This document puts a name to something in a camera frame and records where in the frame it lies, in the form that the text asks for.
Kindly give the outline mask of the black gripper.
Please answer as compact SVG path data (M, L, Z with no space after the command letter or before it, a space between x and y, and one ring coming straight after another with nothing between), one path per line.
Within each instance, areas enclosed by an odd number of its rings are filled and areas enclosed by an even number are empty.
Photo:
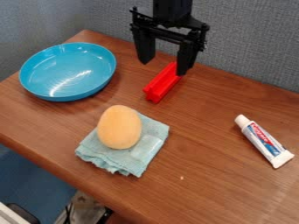
M132 13L136 55L146 65L155 57L155 40L180 45L176 55L176 75L192 68L198 52L206 48L210 26L192 16L192 0L154 0L152 9L136 6Z

